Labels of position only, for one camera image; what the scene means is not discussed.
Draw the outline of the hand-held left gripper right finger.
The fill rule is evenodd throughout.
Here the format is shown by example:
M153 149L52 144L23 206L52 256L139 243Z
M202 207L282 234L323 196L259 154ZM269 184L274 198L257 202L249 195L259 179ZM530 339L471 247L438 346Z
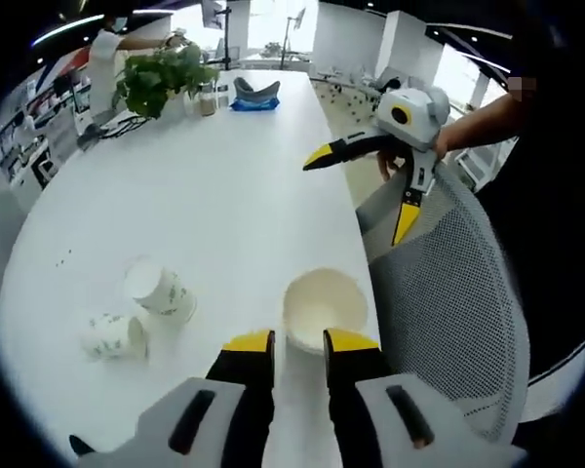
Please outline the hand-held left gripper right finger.
M459 408L409 373L393 373L376 341L324 330L329 414L345 467L517 467L524 450L477 435Z

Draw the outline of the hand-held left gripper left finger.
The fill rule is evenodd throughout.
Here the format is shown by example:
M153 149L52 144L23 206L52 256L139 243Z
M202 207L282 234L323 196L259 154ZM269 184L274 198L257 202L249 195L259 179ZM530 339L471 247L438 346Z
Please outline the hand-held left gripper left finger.
M79 467L260 467L274 416L275 332L225 343L205 377L190 377L137 420L112 451L75 440Z

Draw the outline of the person's right hand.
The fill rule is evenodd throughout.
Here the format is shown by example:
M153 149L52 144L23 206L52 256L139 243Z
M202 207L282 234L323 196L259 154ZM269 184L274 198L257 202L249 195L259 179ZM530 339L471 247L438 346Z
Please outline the person's right hand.
M444 126L434 146L434 152L437 156L438 161L442 161L451 151L458 148L459 143L459 130L455 123ZM411 149L399 143L396 146L389 147L388 149L381 149L376 153L376 161L378 164L379 172L384 181L388 181L393 173L400 170L400 166L397 164L398 159L405 160L407 156L410 156Z

